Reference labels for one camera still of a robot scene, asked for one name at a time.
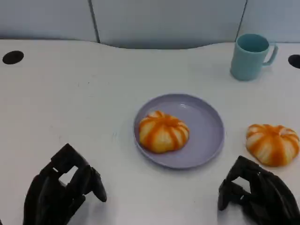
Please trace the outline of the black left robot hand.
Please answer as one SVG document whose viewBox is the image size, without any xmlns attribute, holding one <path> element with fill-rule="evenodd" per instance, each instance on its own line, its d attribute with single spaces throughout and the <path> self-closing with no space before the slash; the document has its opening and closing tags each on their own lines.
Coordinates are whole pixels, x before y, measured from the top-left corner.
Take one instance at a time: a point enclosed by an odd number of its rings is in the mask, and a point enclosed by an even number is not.
<svg viewBox="0 0 300 225">
<path fill-rule="evenodd" d="M 100 174 L 67 143 L 34 177 L 24 202 L 23 224 L 66 225 L 90 192 L 107 201 Z"/>
</svg>

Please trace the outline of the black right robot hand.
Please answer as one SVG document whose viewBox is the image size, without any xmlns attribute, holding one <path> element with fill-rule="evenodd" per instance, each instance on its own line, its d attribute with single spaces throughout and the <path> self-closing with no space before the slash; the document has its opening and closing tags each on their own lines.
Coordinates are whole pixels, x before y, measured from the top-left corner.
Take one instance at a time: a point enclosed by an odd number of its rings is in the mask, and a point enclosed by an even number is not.
<svg viewBox="0 0 300 225">
<path fill-rule="evenodd" d="M 217 208 L 240 205 L 258 225 L 298 225 L 300 210 L 288 186 L 257 163 L 239 156 L 219 189 Z"/>
</svg>

